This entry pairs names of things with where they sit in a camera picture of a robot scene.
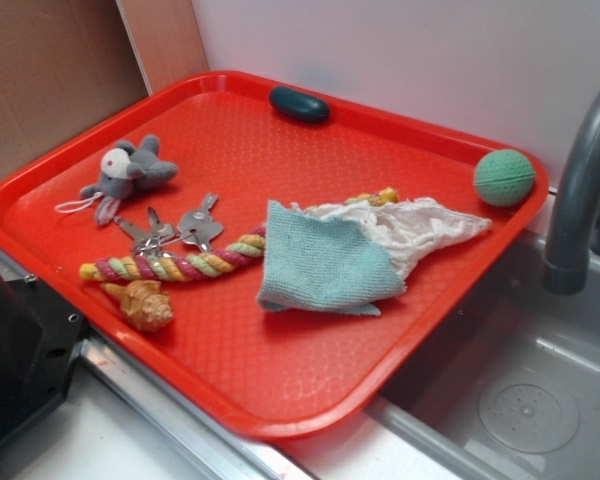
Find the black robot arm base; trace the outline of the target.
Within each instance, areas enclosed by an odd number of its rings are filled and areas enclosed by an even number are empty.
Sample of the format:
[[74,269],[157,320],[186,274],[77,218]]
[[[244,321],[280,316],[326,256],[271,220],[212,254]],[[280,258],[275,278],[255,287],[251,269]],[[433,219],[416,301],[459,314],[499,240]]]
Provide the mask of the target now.
[[0,448],[66,400],[84,331],[43,280],[0,275]]

